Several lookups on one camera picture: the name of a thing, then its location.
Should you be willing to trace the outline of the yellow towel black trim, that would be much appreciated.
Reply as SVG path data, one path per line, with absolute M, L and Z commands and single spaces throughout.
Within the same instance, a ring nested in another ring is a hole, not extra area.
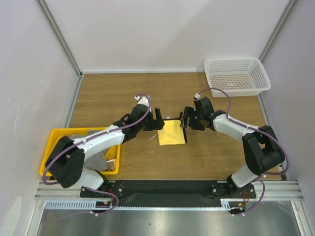
M 164 119 L 164 127 L 157 131 L 160 146 L 184 145 L 187 143 L 186 131 L 181 127 L 183 113 L 178 118 Z

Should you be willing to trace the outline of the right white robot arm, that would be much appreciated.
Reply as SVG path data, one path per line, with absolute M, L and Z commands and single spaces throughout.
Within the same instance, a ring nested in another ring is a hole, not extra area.
M 245 165 L 227 178 L 227 193 L 233 198 L 244 193 L 245 186 L 285 161 L 274 130 L 268 126 L 250 126 L 234 120 L 225 111 L 214 110 L 209 98 L 194 100 L 186 106 L 181 127 L 204 131 L 206 128 L 223 133 L 243 145 Z

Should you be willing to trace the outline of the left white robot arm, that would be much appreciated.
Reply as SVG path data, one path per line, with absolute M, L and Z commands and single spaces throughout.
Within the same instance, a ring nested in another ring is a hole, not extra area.
M 108 192 L 105 176 L 100 170 L 88 169 L 84 164 L 92 156 L 130 141 L 140 131 L 161 130 L 163 126 L 159 108 L 151 111 L 147 105 L 137 104 L 131 113 L 104 130 L 78 139 L 60 138 L 46 160 L 43 175 L 50 173 L 63 188 L 80 185 L 102 197 Z

